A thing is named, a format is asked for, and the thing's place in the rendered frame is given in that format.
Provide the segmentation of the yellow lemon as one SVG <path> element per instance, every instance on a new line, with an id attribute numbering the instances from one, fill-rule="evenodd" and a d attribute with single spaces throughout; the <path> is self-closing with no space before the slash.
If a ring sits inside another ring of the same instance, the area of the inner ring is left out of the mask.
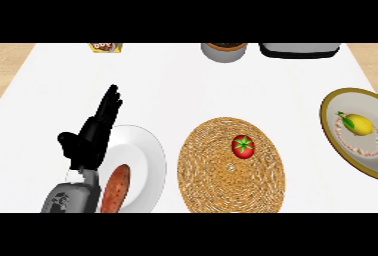
<path id="1" fill-rule="evenodd" d="M 370 119 L 358 114 L 337 112 L 337 127 L 345 127 L 356 136 L 367 136 L 374 132 L 374 124 Z"/>

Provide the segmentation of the red tomato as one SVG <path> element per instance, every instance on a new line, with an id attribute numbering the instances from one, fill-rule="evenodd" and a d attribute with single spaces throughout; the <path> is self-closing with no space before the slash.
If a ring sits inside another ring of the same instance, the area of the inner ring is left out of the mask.
<path id="1" fill-rule="evenodd" d="M 247 135 L 238 135 L 232 141 L 232 152 L 240 159 L 249 159 L 254 155 L 254 141 Z"/>

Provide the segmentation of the grey and black appliance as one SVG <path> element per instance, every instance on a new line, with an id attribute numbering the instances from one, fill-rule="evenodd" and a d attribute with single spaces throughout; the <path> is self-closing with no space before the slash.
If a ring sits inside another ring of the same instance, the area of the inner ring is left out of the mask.
<path id="1" fill-rule="evenodd" d="M 260 43 L 265 56 L 284 59 L 330 58 L 340 50 L 340 43 Z"/>

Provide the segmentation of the woven wicker placemat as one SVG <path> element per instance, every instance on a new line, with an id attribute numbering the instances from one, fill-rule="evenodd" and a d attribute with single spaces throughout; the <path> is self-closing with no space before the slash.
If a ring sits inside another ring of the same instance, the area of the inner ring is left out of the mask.
<path id="1" fill-rule="evenodd" d="M 247 135 L 254 155 L 240 159 L 232 141 Z M 277 147 L 247 121 L 222 117 L 189 134 L 178 160 L 178 182 L 188 209 L 198 212 L 275 213 L 285 197 L 285 172 Z"/>

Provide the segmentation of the orange sweet potato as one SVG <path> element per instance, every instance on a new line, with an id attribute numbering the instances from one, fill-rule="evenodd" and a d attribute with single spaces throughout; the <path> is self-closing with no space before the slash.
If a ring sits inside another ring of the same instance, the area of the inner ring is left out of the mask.
<path id="1" fill-rule="evenodd" d="M 130 167 L 123 164 L 120 165 L 110 177 L 102 205 L 101 205 L 101 212 L 102 213 L 117 213 L 120 211 L 130 187 Z"/>

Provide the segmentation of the gold-rimmed grey bowl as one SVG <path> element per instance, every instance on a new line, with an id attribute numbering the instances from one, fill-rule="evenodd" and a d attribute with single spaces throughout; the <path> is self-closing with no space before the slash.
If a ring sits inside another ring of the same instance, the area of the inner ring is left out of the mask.
<path id="1" fill-rule="evenodd" d="M 355 134 L 349 129 L 350 115 L 373 123 L 373 132 Z M 378 179 L 378 94 L 359 88 L 333 91 L 321 104 L 321 124 L 328 141 L 345 160 Z"/>

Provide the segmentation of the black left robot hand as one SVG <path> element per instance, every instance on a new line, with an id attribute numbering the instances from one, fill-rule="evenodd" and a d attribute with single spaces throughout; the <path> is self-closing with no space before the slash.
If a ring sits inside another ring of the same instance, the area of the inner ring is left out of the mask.
<path id="1" fill-rule="evenodd" d="M 96 114 L 85 122 L 80 133 L 62 132 L 58 135 L 64 156 L 71 160 L 71 170 L 99 168 L 122 104 L 119 86 L 113 85 L 104 95 Z"/>

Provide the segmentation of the yellow printed box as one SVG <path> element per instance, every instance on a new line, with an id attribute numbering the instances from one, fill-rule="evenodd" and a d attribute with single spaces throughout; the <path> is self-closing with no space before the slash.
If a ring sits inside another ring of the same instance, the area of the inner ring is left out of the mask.
<path id="1" fill-rule="evenodd" d="M 122 43 L 91 43 L 89 47 L 95 53 L 120 53 Z"/>

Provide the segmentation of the white plate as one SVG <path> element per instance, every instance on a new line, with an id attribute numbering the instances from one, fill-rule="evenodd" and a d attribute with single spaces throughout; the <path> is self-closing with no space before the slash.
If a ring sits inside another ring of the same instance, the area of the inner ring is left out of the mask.
<path id="1" fill-rule="evenodd" d="M 151 212 L 164 189 L 166 155 L 154 134 L 133 125 L 113 128 L 107 155 L 99 167 L 101 188 L 107 187 L 111 174 L 123 164 L 130 167 L 130 187 L 120 212 Z"/>

